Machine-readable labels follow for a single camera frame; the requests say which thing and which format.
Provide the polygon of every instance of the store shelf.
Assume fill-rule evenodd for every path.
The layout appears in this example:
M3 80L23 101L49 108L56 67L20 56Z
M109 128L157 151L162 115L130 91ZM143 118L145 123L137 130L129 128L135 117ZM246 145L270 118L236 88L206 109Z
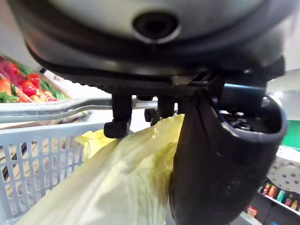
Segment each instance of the store shelf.
M300 216L300 212L296 211L296 210L293 210L291 207L288 207L287 205L284 205L283 203L277 201L276 199L274 198L271 198L270 196L268 195L265 195L266 198L269 198L271 201L275 202L276 204L278 205L281 205L282 207L286 208L287 210L289 211L292 211L293 213L297 214L298 216Z

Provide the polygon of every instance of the red tomato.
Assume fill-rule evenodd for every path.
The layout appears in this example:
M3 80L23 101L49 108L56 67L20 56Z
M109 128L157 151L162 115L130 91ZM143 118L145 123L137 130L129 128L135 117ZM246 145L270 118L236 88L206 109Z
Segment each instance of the red tomato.
M19 75L19 68L18 68L18 66L16 64L14 64L14 63L11 63L10 66L13 69L14 74L15 75Z
M32 95L36 95L37 93L37 88L31 83L31 82L24 82L21 85L23 92L25 95L27 96L32 96Z
M36 87L38 87L39 84L41 83L41 78L39 77L38 74L28 74L27 80L33 83Z

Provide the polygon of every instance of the tomato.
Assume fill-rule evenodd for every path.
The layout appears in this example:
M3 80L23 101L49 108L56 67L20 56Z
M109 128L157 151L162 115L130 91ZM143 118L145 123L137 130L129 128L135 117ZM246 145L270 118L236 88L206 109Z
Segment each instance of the tomato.
M21 85L23 92L25 95L27 96L32 96L32 95L36 95L37 93L37 88L31 83L31 82L24 82Z
M38 74L28 74L27 80L31 83L33 83L37 88L40 86L41 78Z
M8 95L11 95L10 81L6 78L0 80L0 92L7 92Z
M14 63L11 63L10 66L13 69L14 74L15 75L19 75L19 68L18 68L18 66L16 64L14 64Z

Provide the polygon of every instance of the bottle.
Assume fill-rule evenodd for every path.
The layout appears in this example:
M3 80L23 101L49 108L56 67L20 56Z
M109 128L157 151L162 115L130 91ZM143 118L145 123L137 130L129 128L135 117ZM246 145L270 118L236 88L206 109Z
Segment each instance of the bottle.
M285 191L280 190L276 200L279 201L280 203L282 203L284 197L285 197Z
M292 203L291 208L292 208L293 210L296 210L296 209L298 208L298 201L297 201L297 200L295 200L295 201Z
M264 195L267 195L269 193L270 187L271 187L271 184L267 183L266 187L263 190Z
M275 193L277 191L277 187L275 187L274 185L271 187L269 193L268 193L268 196L270 196L271 198L274 197Z
M290 195L290 197L286 199L285 205L290 207L292 205L292 198L293 198L293 196Z

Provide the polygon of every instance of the white wall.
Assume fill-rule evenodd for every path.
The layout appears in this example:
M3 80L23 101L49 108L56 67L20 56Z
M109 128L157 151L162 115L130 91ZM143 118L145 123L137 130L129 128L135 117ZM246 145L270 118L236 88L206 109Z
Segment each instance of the white wall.
M29 54L6 0L0 0L0 53L32 69L39 70L41 68Z

